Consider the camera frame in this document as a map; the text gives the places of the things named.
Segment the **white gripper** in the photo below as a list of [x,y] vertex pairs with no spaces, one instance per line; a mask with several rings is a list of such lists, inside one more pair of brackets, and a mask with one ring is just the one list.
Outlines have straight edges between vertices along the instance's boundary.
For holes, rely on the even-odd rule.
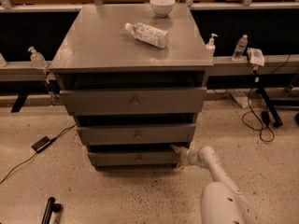
[[171,148],[173,148],[177,154],[180,154],[179,160],[181,163],[179,162],[176,165],[174,168],[175,172],[181,171],[184,166],[197,165],[199,163],[197,149],[184,148],[176,145],[171,145]]

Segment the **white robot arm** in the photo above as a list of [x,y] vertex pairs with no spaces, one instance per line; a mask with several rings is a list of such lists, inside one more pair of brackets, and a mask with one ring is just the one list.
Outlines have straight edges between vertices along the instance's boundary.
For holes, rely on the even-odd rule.
[[212,182],[203,188],[200,200],[202,224],[259,224],[258,213],[221,167],[212,147],[192,149],[172,145],[171,148],[178,154],[177,170],[194,165],[210,172]]

